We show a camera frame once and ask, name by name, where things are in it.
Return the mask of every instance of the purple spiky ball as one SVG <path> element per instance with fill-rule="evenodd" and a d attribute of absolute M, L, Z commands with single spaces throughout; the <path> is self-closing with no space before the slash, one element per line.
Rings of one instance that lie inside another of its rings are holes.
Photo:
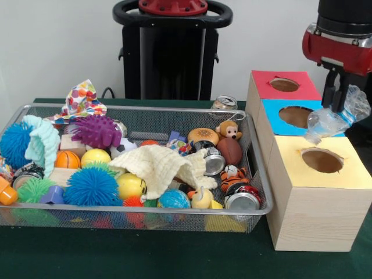
<path fill-rule="evenodd" d="M 105 149 L 110 146 L 118 147 L 121 132 L 117 130 L 114 120 L 107 116 L 89 115 L 79 118 L 74 123 L 78 127 L 73 131 L 73 141 L 81 141 L 93 148 Z"/>

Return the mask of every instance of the black cable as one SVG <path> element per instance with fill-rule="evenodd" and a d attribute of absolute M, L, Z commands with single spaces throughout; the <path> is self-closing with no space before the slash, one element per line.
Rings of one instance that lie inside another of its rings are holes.
<path fill-rule="evenodd" d="M 111 97 L 112 97 L 113 99 L 115 99 L 114 91 L 113 91 L 110 87 L 106 87 L 106 88 L 105 88 L 105 90 L 104 90 L 103 93 L 102 93 L 102 97 L 101 97 L 101 98 L 104 99 L 104 97 L 105 97 L 107 91 L 110 91 L 110 92 L 111 92 Z"/>

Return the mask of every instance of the can lid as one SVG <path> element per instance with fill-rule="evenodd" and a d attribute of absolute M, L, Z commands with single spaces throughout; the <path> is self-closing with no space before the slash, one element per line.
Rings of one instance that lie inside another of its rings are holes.
<path fill-rule="evenodd" d="M 257 210 L 260 209 L 260 203 L 251 193 L 236 193 L 226 200 L 225 208 L 230 210 Z"/>
<path fill-rule="evenodd" d="M 238 103 L 235 98 L 227 95 L 219 96 L 217 100 L 227 106 L 235 106 Z"/>
<path fill-rule="evenodd" d="M 215 176 L 219 174 L 225 167 L 225 158 L 219 154 L 211 154 L 204 158 L 206 163 L 206 170 L 204 175 L 206 176 Z"/>

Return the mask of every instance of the red robot part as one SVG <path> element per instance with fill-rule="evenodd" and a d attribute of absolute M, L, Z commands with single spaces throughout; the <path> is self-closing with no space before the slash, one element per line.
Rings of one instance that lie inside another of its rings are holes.
<path fill-rule="evenodd" d="M 196 16 L 208 10 L 205 0 L 139 0 L 138 7 L 159 16 Z"/>
<path fill-rule="evenodd" d="M 319 64 L 328 62 L 342 66 L 347 73 L 365 76 L 372 69 L 372 45 L 348 44 L 342 41 L 332 40 L 312 33 L 309 29 L 305 32 L 302 41 L 303 54 L 309 60 Z"/>

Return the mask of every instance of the crushed plastic bottle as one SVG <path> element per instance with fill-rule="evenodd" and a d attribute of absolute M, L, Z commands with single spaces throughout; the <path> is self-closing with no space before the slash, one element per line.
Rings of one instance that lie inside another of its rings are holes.
<path fill-rule="evenodd" d="M 307 118 L 308 131 L 304 138 L 317 145 L 322 138 L 345 132 L 353 123 L 367 118 L 371 113 L 366 93 L 358 86 L 349 85 L 344 110 L 332 112 L 330 108 L 315 110 Z"/>

